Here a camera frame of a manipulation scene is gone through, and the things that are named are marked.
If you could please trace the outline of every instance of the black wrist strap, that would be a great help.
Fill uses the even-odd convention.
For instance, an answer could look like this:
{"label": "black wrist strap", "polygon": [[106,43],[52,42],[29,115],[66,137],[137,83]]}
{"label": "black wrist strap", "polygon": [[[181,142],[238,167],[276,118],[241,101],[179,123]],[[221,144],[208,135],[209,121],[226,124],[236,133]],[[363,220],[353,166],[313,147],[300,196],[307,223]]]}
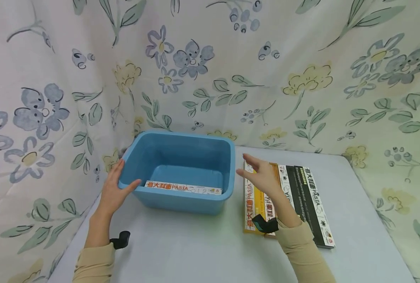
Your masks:
{"label": "black wrist strap", "polygon": [[279,230],[277,218],[272,218],[268,222],[258,214],[253,219],[252,222],[256,226],[257,230],[262,233],[273,233]]}
{"label": "black wrist strap", "polygon": [[130,232],[122,231],[119,233],[118,238],[110,239],[109,242],[114,245],[115,250],[118,250],[120,248],[124,248],[128,246],[129,239],[130,239]]}

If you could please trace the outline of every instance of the floral fabric backdrop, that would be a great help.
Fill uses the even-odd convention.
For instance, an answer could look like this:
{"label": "floral fabric backdrop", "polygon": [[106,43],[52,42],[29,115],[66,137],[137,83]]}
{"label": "floral fabric backdrop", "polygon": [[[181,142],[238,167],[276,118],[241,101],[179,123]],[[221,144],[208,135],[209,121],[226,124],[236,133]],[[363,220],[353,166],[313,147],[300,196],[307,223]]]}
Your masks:
{"label": "floral fabric backdrop", "polygon": [[420,282],[420,3],[0,1],[0,282],[46,282],[151,128],[345,156]]}

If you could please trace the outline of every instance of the white table surface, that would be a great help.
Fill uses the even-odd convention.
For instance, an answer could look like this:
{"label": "white table surface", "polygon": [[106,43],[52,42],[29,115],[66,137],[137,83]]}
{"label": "white table surface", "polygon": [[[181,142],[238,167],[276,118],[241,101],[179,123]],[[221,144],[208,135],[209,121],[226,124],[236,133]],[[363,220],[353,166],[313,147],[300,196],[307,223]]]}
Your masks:
{"label": "white table surface", "polygon": [[[345,158],[236,147],[271,162],[310,167],[336,248],[320,249],[337,282],[413,283],[413,277]],[[90,214],[71,241],[49,283],[71,282]],[[243,179],[216,217],[144,207],[127,197],[111,222],[111,237],[128,230],[128,247],[116,251],[112,283],[294,283],[290,262],[275,239],[243,233]]]}

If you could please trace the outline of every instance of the left hand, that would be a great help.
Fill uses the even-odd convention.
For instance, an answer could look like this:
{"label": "left hand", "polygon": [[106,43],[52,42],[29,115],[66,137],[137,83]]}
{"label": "left hand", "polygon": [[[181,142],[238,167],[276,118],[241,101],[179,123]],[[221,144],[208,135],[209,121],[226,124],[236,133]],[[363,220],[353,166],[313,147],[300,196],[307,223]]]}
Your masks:
{"label": "left hand", "polygon": [[114,212],[122,206],[126,197],[141,183],[141,180],[137,179],[124,189],[118,187],[120,173],[122,172],[124,164],[125,161],[120,159],[117,164],[112,167],[111,172],[109,172],[108,178],[101,191],[100,203],[96,212],[112,217]]}

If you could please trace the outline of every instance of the plastic bin rim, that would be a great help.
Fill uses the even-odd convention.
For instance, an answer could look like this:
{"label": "plastic bin rim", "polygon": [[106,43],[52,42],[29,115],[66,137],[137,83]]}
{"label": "plastic bin rim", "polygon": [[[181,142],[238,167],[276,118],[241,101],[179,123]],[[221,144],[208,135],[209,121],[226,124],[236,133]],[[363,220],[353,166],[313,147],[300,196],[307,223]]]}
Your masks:
{"label": "plastic bin rim", "polygon": [[[232,195],[232,192],[234,191],[234,177],[235,177],[235,170],[233,170],[233,169],[235,168],[235,164],[236,164],[236,161],[235,161],[235,145],[232,142],[232,140],[229,140],[228,138],[225,138],[225,137],[216,137],[216,136],[209,136],[209,135],[161,132],[161,131],[145,131],[145,132],[139,134],[138,137],[136,137],[136,140],[133,141],[133,143],[127,148],[124,155],[122,156],[123,160],[127,161],[127,156],[129,156],[131,154],[131,152],[133,151],[134,147],[139,142],[139,140],[141,140],[141,138],[144,137],[145,135],[149,135],[149,134],[185,136],[185,137],[209,139],[209,140],[223,140],[223,141],[227,142],[230,146],[230,152],[231,152],[231,154],[230,154],[230,168],[231,168],[231,170],[229,172],[228,189],[227,189],[227,191],[225,191],[221,195],[215,196],[215,195],[202,195],[202,194],[187,193],[185,191],[168,191],[168,190],[153,189],[153,188],[148,188],[148,187],[144,187],[144,186],[138,186],[138,188],[136,188],[136,190],[133,191],[134,193],[136,191],[139,191],[139,192],[145,192],[145,193],[148,192],[148,193],[167,194],[167,195],[189,197],[189,198],[199,198],[199,199],[204,198],[204,199],[209,199],[209,200],[225,200],[225,199],[228,199]],[[124,184],[121,181],[119,181],[119,183],[118,183],[118,186],[121,189],[124,189],[124,188],[128,187],[128,185],[129,184]]]}

